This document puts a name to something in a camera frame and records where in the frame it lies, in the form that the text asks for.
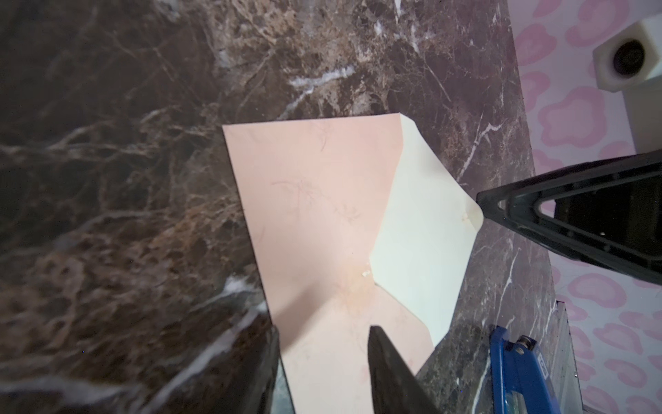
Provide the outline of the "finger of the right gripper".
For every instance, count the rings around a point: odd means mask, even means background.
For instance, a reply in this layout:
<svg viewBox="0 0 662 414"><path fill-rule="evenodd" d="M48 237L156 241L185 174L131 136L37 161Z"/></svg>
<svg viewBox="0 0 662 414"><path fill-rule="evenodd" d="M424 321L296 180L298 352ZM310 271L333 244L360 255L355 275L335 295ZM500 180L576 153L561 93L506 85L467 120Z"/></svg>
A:
<svg viewBox="0 0 662 414"><path fill-rule="evenodd" d="M484 216L557 255L661 283L659 150L481 191Z"/></svg>

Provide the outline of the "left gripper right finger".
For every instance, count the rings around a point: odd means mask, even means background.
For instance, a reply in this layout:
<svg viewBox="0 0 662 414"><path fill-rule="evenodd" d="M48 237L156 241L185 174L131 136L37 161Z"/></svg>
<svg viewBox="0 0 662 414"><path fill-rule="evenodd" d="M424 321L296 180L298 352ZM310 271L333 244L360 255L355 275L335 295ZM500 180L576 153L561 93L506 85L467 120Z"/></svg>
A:
<svg viewBox="0 0 662 414"><path fill-rule="evenodd" d="M439 412L380 326L370 327L367 355L374 413Z"/></svg>

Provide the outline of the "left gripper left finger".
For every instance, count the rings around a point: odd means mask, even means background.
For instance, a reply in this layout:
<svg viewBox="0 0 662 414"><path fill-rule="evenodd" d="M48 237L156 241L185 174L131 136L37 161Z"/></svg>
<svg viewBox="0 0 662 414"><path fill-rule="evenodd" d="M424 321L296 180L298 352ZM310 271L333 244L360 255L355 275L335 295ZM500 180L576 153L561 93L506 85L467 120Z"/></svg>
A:
<svg viewBox="0 0 662 414"><path fill-rule="evenodd" d="M267 374L265 412L294 414L294 404L280 354L279 332L275 326L272 326L267 336Z"/></svg>

